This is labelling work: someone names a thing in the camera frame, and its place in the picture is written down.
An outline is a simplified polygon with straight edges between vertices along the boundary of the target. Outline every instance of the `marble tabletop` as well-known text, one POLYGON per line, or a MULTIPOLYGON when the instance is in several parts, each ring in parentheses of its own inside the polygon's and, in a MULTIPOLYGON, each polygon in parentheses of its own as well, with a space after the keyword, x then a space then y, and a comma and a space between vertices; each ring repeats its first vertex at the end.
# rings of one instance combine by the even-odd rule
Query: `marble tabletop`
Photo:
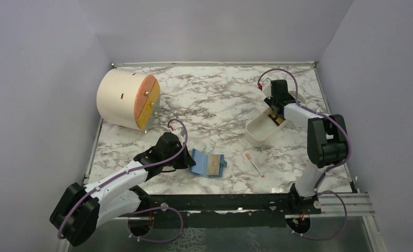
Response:
MULTIPOLYGON (((224 154, 228 166, 221 178, 196 176, 186 170, 162 173, 140 186, 149 194, 232 194, 285 193, 303 173, 307 164, 306 131, 289 122, 265 146, 255 148, 244 136, 245 124, 267 108, 256 81, 274 66, 173 66, 124 67, 154 75, 161 86, 161 111, 147 134, 102 123, 89 183, 126 166, 133 157, 151 146, 168 131, 166 123, 178 118, 188 128, 188 150, 224 154), (249 153, 265 174, 262 178, 246 159, 249 153)), ((326 111, 312 66, 282 68, 298 80, 299 92, 307 106, 326 111)), ((289 90, 294 82, 283 72, 271 72, 271 79, 286 79, 289 90)), ((344 167, 330 172, 320 191, 350 192, 344 167)))

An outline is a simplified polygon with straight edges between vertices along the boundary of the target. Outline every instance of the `black metal frame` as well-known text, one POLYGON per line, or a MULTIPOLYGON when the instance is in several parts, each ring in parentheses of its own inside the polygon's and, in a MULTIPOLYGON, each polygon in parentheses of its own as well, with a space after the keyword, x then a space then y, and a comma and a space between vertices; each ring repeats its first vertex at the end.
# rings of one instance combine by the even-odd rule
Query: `black metal frame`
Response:
MULTIPOLYGON (((141 200, 137 211, 171 206, 181 212, 185 228, 286 227, 286 214, 321 213, 313 205, 291 209, 287 193, 149 195, 139 186, 130 190, 141 200)), ((123 217, 137 216, 147 217, 149 214, 126 214, 123 217)), ((152 216, 153 228, 180 227, 180 220, 172 211, 153 211, 152 216)))

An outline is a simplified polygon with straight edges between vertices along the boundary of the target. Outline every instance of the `metal bracket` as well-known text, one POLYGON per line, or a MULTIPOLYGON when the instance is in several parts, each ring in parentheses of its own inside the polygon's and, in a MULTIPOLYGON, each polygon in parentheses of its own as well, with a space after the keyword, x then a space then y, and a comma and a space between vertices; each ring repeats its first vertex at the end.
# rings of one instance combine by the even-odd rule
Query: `metal bracket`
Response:
MULTIPOLYGON (((347 216, 369 216, 375 214, 372 202, 370 202, 367 193, 338 193, 343 199, 347 208, 347 216)), ((332 194, 325 194, 318 197, 321 203, 320 214, 308 214, 305 217, 322 218, 322 217, 344 217, 343 205, 339 199, 332 194)), ((298 215, 285 215, 286 218, 296 218, 298 215)))

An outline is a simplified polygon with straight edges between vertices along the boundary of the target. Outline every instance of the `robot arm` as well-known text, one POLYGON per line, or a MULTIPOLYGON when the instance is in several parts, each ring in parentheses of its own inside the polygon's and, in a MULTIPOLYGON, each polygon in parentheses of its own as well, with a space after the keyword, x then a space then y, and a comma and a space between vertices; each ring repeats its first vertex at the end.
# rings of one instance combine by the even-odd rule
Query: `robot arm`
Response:
MULTIPOLYGON (((272 80, 262 91, 267 96, 265 103, 270 106, 277 118, 292 121, 307 130, 307 155, 309 162, 300 179, 292 186, 296 198, 316 195, 315 183, 332 164, 341 162, 347 156, 347 142, 343 134, 325 117, 311 113, 296 104, 289 94, 286 80, 272 80)), ((344 130, 344 118, 329 115, 344 130)))
POLYGON ((130 172, 135 167, 167 160, 177 154, 181 148, 183 148, 183 144, 179 141, 179 137, 173 133, 165 132, 157 141, 156 146, 138 154, 132 162, 114 174, 86 186, 81 186, 78 183, 70 185, 52 212, 50 222, 59 229, 73 206, 88 192, 95 189, 95 192, 89 195, 71 214, 62 232, 64 238, 73 246, 80 245, 101 224, 137 210, 141 200, 140 196, 136 194, 136 190, 132 190, 133 187, 137 187, 137 185, 160 174, 166 166, 171 166, 174 170, 194 166, 194 160, 187 148, 184 148, 181 154, 169 162, 130 172), (114 179, 114 183, 108 183, 100 188, 99 185, 114 179))

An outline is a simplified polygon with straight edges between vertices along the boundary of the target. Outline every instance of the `white cylinder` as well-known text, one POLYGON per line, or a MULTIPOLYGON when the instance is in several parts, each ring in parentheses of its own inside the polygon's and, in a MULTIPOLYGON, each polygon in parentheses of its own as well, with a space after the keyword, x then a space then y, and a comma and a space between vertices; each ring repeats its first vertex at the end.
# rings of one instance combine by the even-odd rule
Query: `white cylinder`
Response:
POLYGON ((98 112, 113 124, 146 130, 159 106, 160 86, 153 75, 112 69, 98 87, 98 112))

